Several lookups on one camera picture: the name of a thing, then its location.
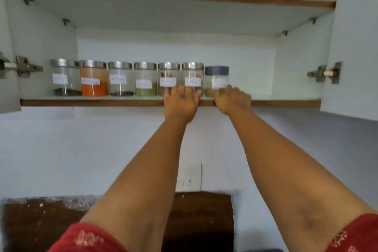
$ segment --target cabinet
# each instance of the cabinet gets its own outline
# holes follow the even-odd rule
[[[20,109],[20,99],[24,106],[163,104],[52,97],[49,60],[90,58],[229,65],[230,82],[252,95],[253,106],[321,106],[378,120],[376,0],[0,0],[0,10],[3,55],[44,68],[29,78],[4,73],[0,112]],[[341,61],[339,84],[308,76]]]

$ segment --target cabinet hinge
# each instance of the cabinet hinge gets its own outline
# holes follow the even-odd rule
[[[7,70],[15,70],[22,78],[30,77],[31,72],[43,72],[42,66],[30,64],[26,57],[16,56],[16,63],[11,63],[0,53],[0,79],[6,77]]]
[[[331,79],[332,84],[340,84],[341,69],[343,68],[343,62],[336,62],[334,68],[327,70],[327,65],[319,66],[316,71],[307,73],[307,77],[316,78],[317,83],[324,83],[325,78]]]

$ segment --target hand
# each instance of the hand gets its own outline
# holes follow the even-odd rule
[[[170,116],[181,116],[187,123],[190,123],[198,109],[200,103],[201,90],[193,94],[193,87],[180,85],[173,87],[169,95],[164,94],[164,116],[167,119]]]
[[[215,90],[213,93],[215,103],[218,109],[225,115],[230,115],[235,110],[251,110],[251,95],[239,90],[239,88],[233,88],[228,85],[223,94],[220,94],[219,90]]]

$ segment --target jar of orange powder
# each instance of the jar of orange powder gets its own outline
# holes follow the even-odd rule
[[[106,63],[93,60],[80,61],[81,93],[86,97],[103,97],[109,94]]]

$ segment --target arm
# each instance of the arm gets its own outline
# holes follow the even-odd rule
[[[165,121],[83,217],[130,252],[160,251],[175,194],[181,142],[200,95],[172,88],[164,95]]]
[[[376,213],[305,151],[250,108],[251,96],[231,86],[215,102],[242,141],[249,168],[291,252],[323,252],[364,213]]]

